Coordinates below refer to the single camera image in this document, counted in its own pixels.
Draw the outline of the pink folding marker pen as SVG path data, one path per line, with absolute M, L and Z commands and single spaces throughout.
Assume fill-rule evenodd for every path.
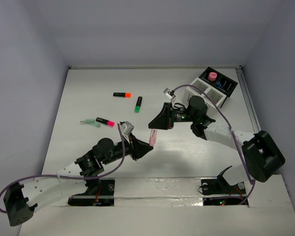
M 149 138 L 149 145 L 150 146 L 154 146 L 156 143 L 156 137 L 157 137 L 157 130 L 156 129 L 152 129 L 151 133 L 150 133 L 150 138 Z

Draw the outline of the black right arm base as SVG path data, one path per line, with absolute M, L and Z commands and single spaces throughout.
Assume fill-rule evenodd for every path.
M 233 191 L 239 195 L 246 194 L 245 185 L 243 182 L 240 182 L 236 185 L 229 185 L 223 174 L 230 169 L 231 166 L 224 169 L 218 174 L 217 177 L 209 177 L 201 179 L 201 184 L 198 187 L 199 193 L 209 196 L 209 195 L 218 195 L 218 194 L 227 194 L 231 195 Z

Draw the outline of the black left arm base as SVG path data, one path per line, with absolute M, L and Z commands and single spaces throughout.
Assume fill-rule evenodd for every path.
M 98 184 L 86 192 L 68 198 L 72 207 L 112 207 L 115 205 L 115 179 L 101 179 Z

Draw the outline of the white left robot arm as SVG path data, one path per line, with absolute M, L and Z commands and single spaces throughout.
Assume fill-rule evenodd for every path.
M 82 157 L 55 174 L 29 176 L 5 188 L 3 203 L 10 226 L 30 220 L 42 208 L 72 195 L 97 195 L 104 166 L 123 162 L 126 156 L 137 161 L 152 151 L 155 139 L 148 143 L 130 135 L 118 143 L 103 138 Z

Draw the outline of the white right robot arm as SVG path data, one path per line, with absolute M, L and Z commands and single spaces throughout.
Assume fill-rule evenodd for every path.
M 229 165 L 216 181 L 217 189 L 223 193 L 229 192 L 240 182 L 266 182 L 285 164 L 283 154 L 268 132 L 234 130 L 211 119 L 207 110 L 208 107 L 200 96 L 191 97 L 187 108 L 174 108 L 171 103 L 165 102 L 161 112 L 148 127 L 169 130 L 176 122 L 190 122 L 190 129 L 196 137 L 236 150 L 242 164 Z

